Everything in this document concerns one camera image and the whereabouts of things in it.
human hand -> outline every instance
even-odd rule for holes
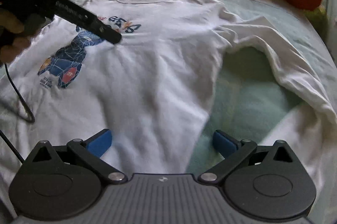
[[[8,31],[19,34],[25,30],[25,26],[12,13],[0,8],[0,26]],[[0,62],[10,63],[16,56],[30,46],[27,37],[16,37],[12,45],[4,45],[0,48]]]

white t-shirt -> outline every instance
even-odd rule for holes
[[[216,0],[78,3],[123,38],[113,45],[55,18],[14,61],[10,74],[36,122],[2,115],[1,129],[24,158],[39,140],[64,145],[108,128],[113,145],[102,159],[127,175],[184,172],[211,111],[223,53],[245,46],[264,51],[277,81],[335,128],[317,75],[264,17],[243,21]],[[0,90],[21,107],[7,78]],[[0,142],[3,189],[19,166]]]

printed logo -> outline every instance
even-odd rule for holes
[[[50,78],[43,77],[43,79],[40,80],[40,85],[48,89],[52,86],[52,80]]]
[[[52,58],[49,57],[44,61],[44,63],[41,65],[39,72],[41,72],[43,69],[45,69],[51,62]]]
[[[70,68],[67,72],[65,72],[65,74],[62,77],[62,82],[63,83],[68,83],[71,81],[71,79],[75,76],[77,72],[76,67],[72,67]]]
[[[133,33],[142,26],[141,24],[132,24],[131,21],[124,20],[123,18],[119,18],[117,16],[110,17],[109,21],[115,23],[115,25],[118,27],[115,30],[119,33],[122,31],[125,33]]]

bed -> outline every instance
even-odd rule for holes
[[[242,19],[257,16],[267,18],[310,64],[337,110],[336,66],[301,10],[283,0],[219,1]],[[212,147],[215,130],[223,130],[237,139],[248,138],[257,143],[265,144],[267,141],[270,144],[271,140],[275,140],[270,132],[292,111],[301,107],[306,108],[306,102],[277,83],[264,53],[253,47],[227,53],[218,74],[211,115],[186,171],[199,175],[222,160]],[[5,119],[10,115],[3,109],[1,112]],[[333,161],[334,154],[330,153],[319,167],[325,175],[324,187],[309,215],[315,223],[329,223],[335,217],[336,165]]]

